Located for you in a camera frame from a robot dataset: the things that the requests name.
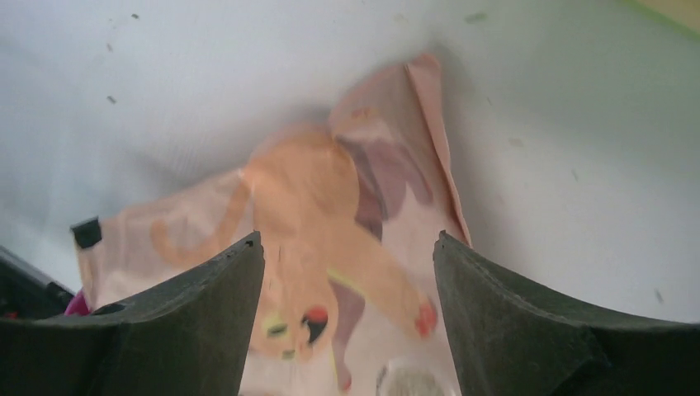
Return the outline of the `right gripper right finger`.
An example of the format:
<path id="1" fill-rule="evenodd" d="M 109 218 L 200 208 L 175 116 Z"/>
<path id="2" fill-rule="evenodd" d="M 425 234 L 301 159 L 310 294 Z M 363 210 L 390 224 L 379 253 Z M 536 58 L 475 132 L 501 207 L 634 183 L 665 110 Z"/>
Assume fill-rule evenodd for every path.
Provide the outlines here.
<path id="1" fill-rule="evenodd" d="M 699 326 L 574 299 L 440 233 L 434 270 L 464 395 L 696 395 Z"/>

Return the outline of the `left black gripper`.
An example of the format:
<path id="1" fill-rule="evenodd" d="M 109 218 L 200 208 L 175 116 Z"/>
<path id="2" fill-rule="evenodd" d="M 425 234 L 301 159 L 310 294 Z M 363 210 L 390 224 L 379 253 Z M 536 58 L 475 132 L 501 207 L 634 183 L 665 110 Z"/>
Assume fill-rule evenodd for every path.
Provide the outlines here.
<path id="1" fill-rule="evenodd" d="M 64 313 L 74 294 L 1 247 L 1 317 L 43 319 Z"/>

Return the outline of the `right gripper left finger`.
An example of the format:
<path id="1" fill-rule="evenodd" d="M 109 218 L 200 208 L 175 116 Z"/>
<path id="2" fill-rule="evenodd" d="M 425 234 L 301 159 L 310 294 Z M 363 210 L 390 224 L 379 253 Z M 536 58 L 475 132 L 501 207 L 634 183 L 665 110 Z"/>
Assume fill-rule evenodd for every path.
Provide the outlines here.
<path id="1" fill-rule="evenodd" d="M 1 321 L 4 395 L 236 395 L 263 269 L 251 233 L 88 316 Z"/>

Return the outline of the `pink cat litter bag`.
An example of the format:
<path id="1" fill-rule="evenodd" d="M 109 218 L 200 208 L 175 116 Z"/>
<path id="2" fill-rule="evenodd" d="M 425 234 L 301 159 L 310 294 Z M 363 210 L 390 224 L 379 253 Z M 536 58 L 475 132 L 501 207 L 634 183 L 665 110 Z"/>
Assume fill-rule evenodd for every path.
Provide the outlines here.
<path id="1" fill-rule="evenodd" d="M 470 236 L 432 55 L 369 77 L 240 169 L 75 226 L 83 298 L 99 309 L 253 231 L 265 271 L 241 394 L 457 394 L 433 249 L 442 231 Z"/>

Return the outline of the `magenta plastic scoop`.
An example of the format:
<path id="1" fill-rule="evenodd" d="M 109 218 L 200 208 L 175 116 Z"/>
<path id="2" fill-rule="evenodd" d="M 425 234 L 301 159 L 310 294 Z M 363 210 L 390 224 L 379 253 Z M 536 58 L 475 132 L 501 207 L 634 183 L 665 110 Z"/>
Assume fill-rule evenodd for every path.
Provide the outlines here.
<path id="1" fill-rule="evenodd" d="M 69 301 L 64 314 L 66 316 L 78 315 L 87 316 L 92 312 L 85 300 L 83 290 L 79 290 Z"/>

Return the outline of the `yellow green litter box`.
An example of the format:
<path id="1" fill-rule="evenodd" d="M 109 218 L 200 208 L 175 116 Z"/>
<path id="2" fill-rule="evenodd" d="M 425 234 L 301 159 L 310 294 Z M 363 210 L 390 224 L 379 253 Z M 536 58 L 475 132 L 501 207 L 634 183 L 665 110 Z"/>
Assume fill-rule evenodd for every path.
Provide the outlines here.
<path id="1" fill-rule="evenodd" d="M 699 0 L 625 0 L 662 25 L 699 41 Z"/>

